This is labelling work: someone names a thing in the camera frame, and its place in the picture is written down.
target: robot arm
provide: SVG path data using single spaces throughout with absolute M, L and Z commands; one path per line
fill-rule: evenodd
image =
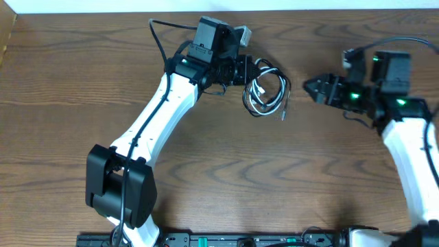
M 131 140 L 145 120 L 151 115 L 151 112 L 156 108 L 166 91 L 166 86 L 166 75 L 163 75 L 156 94 L 145 109 L 143 109 L 136 121 L 121 137 L 111 144 L 111 147 L 116 148 L 116 153 L 127 156 Z M 142 132 L 141 138 L 137 141 L 138 145 L 134 148 L 131 158 L 137 160 L 139 157 L 143 157 L 146 160 L 146 164 L 154 169 L 158 154 L 167 138 L 181 117 L 195 105 L 197 99 L 197 84 L 190 83 L 189 78 L 178 75 L 177 73 L 171 74 L 171 89 L 167 101 L 163 103 L 158 112 L 151 119 L 151 122 Z
M 439 219 L 439 188 L 431 173 L 424 151 L 423 132 L 426 121 L 421 118 L 392 120 L 382 133 L 401 179 L 412 226 Z M 439 171 L 439 152 L 434 125 L 428 131 L 430 154 Z
M 210 85 L 244 85 L 260 74 L 251 56 L 238 54 L 239 46 L 247 46 L 250 35 L 251 31 L 245 26 L 234 29 L 225 22 L 203 16 L 194 41 L 183 43 L 166 62 L 170 88 L 163 104 L 156 109 L 167 91 L 167 74 L 132 126 L 110 148 L 95 145 L 88 154 L 86 203 L 118 225 L 122 194 L 125 193 L 123 233 L 134 247 L 152 247 L 157 240 L 159 230 L 150 216 L 157 198 L 152 170 L 177 122 Z M 188 53 L 184 56 L 181 51 L 187 45 Z M 134 137 L 139 135 L 132 147 Z M 129 175 L 122 178 L 114 171 L 126 166 L 127 157 L 131 162 L 124 175 L 128 172 Z
M 372 119 L 396 164 L 414 228 L 400 239 L 376 229 L 348 228 L 338 237 L 343 243 L 338 246 L 424 246 L 432 239 L 438 243 L 439 184 L 434 174 L 439 170 L 439 152 L 432 123 L 427 133 L 432 164 L 423 138 L 431 114 L 425 100 L 408 97 L 409 54 L 378 51 L 373 60 L 372 86 L 363 85 L 366 64 L 360 47 L 345 52 L 345 78 L 324 74 L 306 81 L 303 87 L 317 103 L 366 113 Z

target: black bracket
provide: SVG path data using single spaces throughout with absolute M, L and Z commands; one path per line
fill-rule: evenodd
M 409 246 L 438 247 L 439 222 L 430 220 L 428 224 L 419 224 L 391 245 L 391 247 Z
M 87 156 L 86 204 L 104 217 L 120 219 L 122 176 L 119 170 L 125 157 L 114 148 L 95 145 Z M 150 216 L 157 199 L 152 168 L 138 158 L 130 164 L 126 188 L 125 223 L 133 229 L 142 226 Z

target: black cable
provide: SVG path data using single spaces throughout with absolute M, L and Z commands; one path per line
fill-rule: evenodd
M 347 119 L 347 120 L 352 120 L 352 121 L 359 122 L 359 123 L 361 123 L 362 125 L 364 125 L 365 127 L 372 129 L 372 127 L 369 126 L 369 125 L 368 125 L 363 119 L 359 119 L 359 118 L 356 118 L 356 117 L 348 117 L 348 111 L 347 111 L 347 110 L 344 110 L 344 111 L 343 111 L 343 117 L 344 117 L 345 119 Z
M 175 52 L 175 54 L 180 54 L 184 49 L 186 49 L 186 47 L 188 45 L 192 44 L 192 40 L 186 40 L 185 42 L 183 42 L 177 49 L 177 51 Z
M 106 246 L 113 246 L 113 244 L 116 242 L 115 241 L 115 236 L 117 236 L 116 230 L 117 230 L 117 227 L 115 227 L 111 231 L 111 233 L 110 233 L 110 240 L 102 242 L 101 247 L 103 247 L 104 244 L 107 244 Z M 122 246 L 125 246 L 125 247 L 131 246 L 131 240 L 128 239 L 128 236 L 125 234 L 125 231 L 123 232 L 123 239 L 126 240 L 127 244 L 123 243 Z
M 242 102 L 244 104 L 244 107 L 246 108 L 246 110 L 253 116 L 253 117 L 261 117 L 264 116 L 262 114 L 259 114 L 257 111 L 252 110 L 249 105 L 248 105 L 248 99 L 247 96 L 248 94 L 251 96 L 252 100 L 254 100 L 256 102 L 257 105 L 259 105 L 260 108 L 262 108 L 261 112 L 262 113 L 269 113 L 271 111 L 273 111 L 275 108 L 278 108 L 278 105 L 282 104 L 285 95 L 287 95 L 287 99 L 285 100 L 285 105 L 283 107 L 283 114 L 282 114 L 282 120 L 284 120 L 285 118 L 285 114 L 286 114 L 286 110 L 288 107 L 288 99 L 289 99 L 289 95 L 291 93 L 291 89 L 292 89 L 292 83 L 289 80 L 289 78 L 277 67 L 274 67 L 273 64 L 271 62 L 269 62 L 266 59 L 260 59 L 257 61 L 256 65 L 259 66 L 260 63 L 264 63 L 267 65 L 268 68 L 266 69 L 261 69 L 260 73 L 263 73 L 264 71 L 267 70 L 271 70 L 267 73 L 271 73 L 276 75 L 278 78 L 282 78 L 282 80 L 285 81 L 285 88 L 284 88 L 284 92 L 281 96 L 280 99 L 277 100 L 277 102 L 275 104 L 273 104 L 272 106 L 268 106 L 268 104 L 271 104 L 274 100 L 276 100 L 276 98 L 278 97 L 278 95 L 281 93 L 282 88 L 284 87 L 281 79 L 279 79 L 279 89 L 277 91 L 277 93 L 271 97 L 266 103 L 263 103 L 261 100 L 259 100 L 259 98 L 254 94 L 253 91 L 250 90 L 250 83 L 252 83 L 252 81 L 246 81 L 246 83 L 244 83 L 244 90 L 242 92 Z M 259 85 L 259 80 L 258 78 L 255 79 L 256 80 L 256 84 L 258 86 Z
M 325 233 L 325 231 L 323 230 L 323 229 L 321 229 L 320 227 L 318 227 L 318 226 L 310 226 L 310 227 L 308 227 L 305 231 L 303 231 L 303 233 L 302 233 L 302 235 L 300 236 L 300 239 L 302 240 L 302 242 L 304 242 L 305 240 L 303 239 L 303 236 L 305 236 L 305 233 L 307 232 L 307 231 L 309 231 L 309 230 L 311 230 L 311 229 L 317 229 L 317 230 L 319 230 L 319 231 L 322 231 L 323 232 L 323 235 L 327 238 L 327 239 L 329 239 L 329 241 L 331 241 L 331 243 L 332 243 L 332 237 L 329 237 L 326 233 Z
M 227 86 L 225 84 L 221 84 L 221 87 L 222 87 L 222 92 L 212 92 L 212 93 L 210 93 L 210 92 L 206 92 L 206 91 L 203 90 L 203 93 L 206 93 L 208 95 L 224 96 L 226 94 L 226 91 L 227 91 Z
M 422 38 L 417 38 L 417 37 L 397 36 L 397 37 L 391 37 L 391 38 L 383 38 L 381 40 L 373 42 L 372 44 L 366 45 L 364 47 L 356 48 L 356 49 L 348 52 L 348 55 L 349 56 L 354 56 L 358 52 L 365 51 L 365 50 L 370 49 L 372 47 L 376 47 L 378 45 L 383 45 L 383 44 L 386 44 L 386 43 L 391 43 L 391 42 L 394 42 L 394 41 L 415 41 L 415 42 L 419 42 L 419 43 L 422 43 L 422 44 L 432 48 L 437 54 L 439 54 L 439 47 L 437 47 L 434 44 L 430 43 L 428 40 L 425 40 L 425 39 L 422 39 Z
M 169 72 L 169 67 L 167 66 L 166 54 L 165 54 L 165 51 L 163 50 L 162 45 L 160 44 L 160 41 L 158 40 L 158 37 L 156 35 L 156 32 L 154 31 L 154 27 L 152 26 L 152 23 L 158 23 L 158 24 L 168 25 L 168 26 L 177 27 L 177 28 L 185 28 L 188 30 L 197 30 L 197 27 L 190 27 L 190 26 L 186 26 L 186 25 L 177 25 L 177 24 L 173 24 L 173 23 L 167 23 L 164 21 L 157 21 L 154 19 L 150 19 L 151 34 L 157 43 L 158 49 L 160 50 L 160 53 L 161 53 L 162 58 L 163 58 L 163 62 L 165 63 L 167 86 L 166 86 L 165 94 L 162 96 L 160 102 L 157 104 L 156 108 L 151 112 L 150 116 L 146 119 L 146 121 L 143 123 L 143 125 L 139 128 L 139 131 L 136 133 L 134 138 L 131 140 L 131 145 L 130 145 L 130 149 L 128 150 L 128 154 L 126 156 L 126 164 L 125 164 L 125 168 L 124 168 L 124 172 L 123 172 L 122 192 L 121 192 L 121 219 L 120 219 L 119 225 L 116 226 L 117 231 L 118 231 L 117 239 L 116 239 L 116 242 L 114 243 L 116 247 L 118 247 L 120 245 L 122 237 L 123 237 L 123 225 L 125 222 L 125 203 L 126 203 L 126 186 L 127 186 L 126 183 L 128 180 L 128 173 L 130 172 L 130 161 L 131 161 L 132 153 L 134 151 L 134 147 L 137 145 L 137 141 L 139 140 L 142 132 L 145 130 L 146 126 L 149 124 L 149 122 L 151 121 L 153 116 L 157 113 L 157 111 L 160 109 L 160 107 L 163 105 L 163 103 L 165 103 L 165 101 L 167 100 L 167 96 L 169 95 L 169 91 L 171 90 L 171 75 Z
M 439 104 L 432 112 L 430 118 L 427 119 L 427 123 L 425 124 L 425 128 L 424 128 L 423 139 L 424 139 L 424 151 L 425 151 L 425 155 L 427 156 L 428 165 L 430 166 L 430 170 L 433 174 L 434 180 L 436 181 L 436 185 L 439 187 L 439 176 L 436 171 L 436 168 L 434 167 L 433 159 L 431 158 L 431 154 L 430 154 L 430 144 L 428 143 L 428 129 L 430 127 L 431 121 L 433 121 L 434 117 L 438 114 L 438 112 L 439 112 Z

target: white wall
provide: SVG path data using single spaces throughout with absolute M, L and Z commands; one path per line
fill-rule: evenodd
M 17 14 L 439 8 L 439 0 L 5 0 L 5 2 Z

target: wood grain surface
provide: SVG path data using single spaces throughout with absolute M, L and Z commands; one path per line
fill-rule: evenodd
M 158 86 L 163 61 L 148 19 L 196 25 L 202 14 L 253 31 L 241 52 L 284 69 L 294 83 L 291 107 L 286 121 L 257 119 L 240 87 L 203 95 L 157 162 L 156 223 L 217 233 L 410 228 L 377 133 L 314 104 L 301 84 L 343 74 L 342 50 L 378 38 L 439 43 L 437 10 L 23 15 L 0 70 L 0 246 L 73 246 L 79 233 L 112 229 L 85 205 L 86 155 L 119 137 Z M 167 55 L 194 35 L 157 30 Z M 438 57 L 414 43 L 383 48 L 412 54 L 411 94 L 435 104 Z

